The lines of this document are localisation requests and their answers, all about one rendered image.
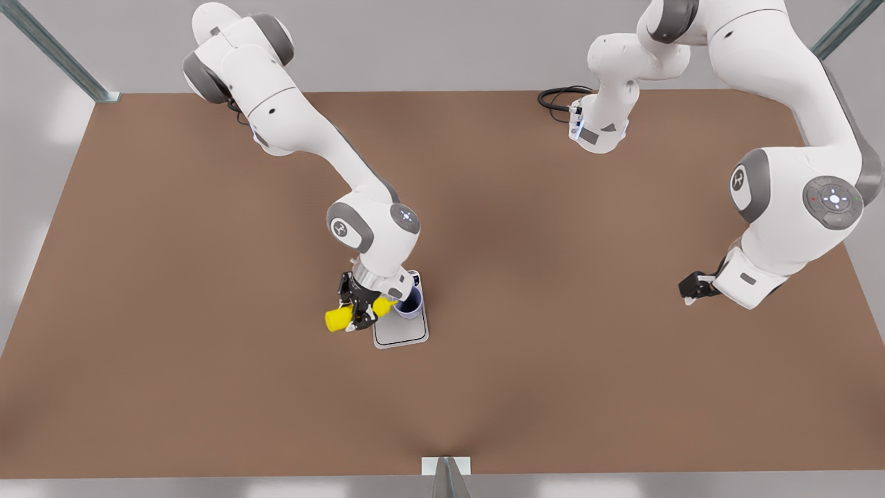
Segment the grey kitchen scale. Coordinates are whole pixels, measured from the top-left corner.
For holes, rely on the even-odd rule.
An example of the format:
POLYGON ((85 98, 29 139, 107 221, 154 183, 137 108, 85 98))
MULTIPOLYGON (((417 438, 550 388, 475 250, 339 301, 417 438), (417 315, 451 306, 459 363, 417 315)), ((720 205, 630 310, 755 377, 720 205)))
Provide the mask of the grey kitchen scale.
POLYGON ((427 325, 425 303, 417 318, 404 319, 392 308, 373 325, 374 344, 380 349, 418 344, 426 341, 428 337, 429 325, 427 325))

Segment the yellow sauce bottle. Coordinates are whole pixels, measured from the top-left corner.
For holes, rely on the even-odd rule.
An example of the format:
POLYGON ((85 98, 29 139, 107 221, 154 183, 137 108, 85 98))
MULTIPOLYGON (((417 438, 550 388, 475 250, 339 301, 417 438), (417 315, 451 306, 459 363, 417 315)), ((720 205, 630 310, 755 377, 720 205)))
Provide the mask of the yellow sauce bottle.
POLYGON ((346 328, 349 322, 354 321, 358 323, 358 330, 363 330, 374 324, 383 315, 388 314, 395 303, 395 300, 379 297, 374 300, 372 305, 366 305, 366 302, 357 300, 354 304, 329 310, 325 314, 326 328, 331 332, 341 331, 346 328))

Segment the silver frame post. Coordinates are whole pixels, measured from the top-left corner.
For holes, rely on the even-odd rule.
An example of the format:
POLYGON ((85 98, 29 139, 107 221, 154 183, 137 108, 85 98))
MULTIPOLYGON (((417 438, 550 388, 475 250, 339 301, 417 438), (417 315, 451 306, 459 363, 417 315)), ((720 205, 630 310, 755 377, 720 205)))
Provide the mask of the silver frame post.
POLYGON ((117 103, 120 92, 107 91, 19 0, 0 0, 0 12, 95 103, 117 103))
POLYGON ((819 38, 810 50, 821 60, 839 48, 885 0, 854 0, 840 19, 819 38))
POLYGON ((471 498, 464 476, 471 475, 468 456, 425 456, 421 475, 434 477, 431 498, 471 498))

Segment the blue cup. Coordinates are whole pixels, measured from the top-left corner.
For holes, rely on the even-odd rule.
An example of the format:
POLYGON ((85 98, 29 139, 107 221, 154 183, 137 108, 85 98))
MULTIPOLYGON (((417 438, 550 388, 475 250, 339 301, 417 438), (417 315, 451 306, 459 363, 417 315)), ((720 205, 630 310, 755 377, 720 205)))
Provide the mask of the blue cup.
POLYGON ((412 320, 422 312, 424 300, 420 287, 420 274, 416 270, 410 270, 409 274, 412 278, 411 292, 401 302, 395 303, 394 310, 402 318, 412 320))

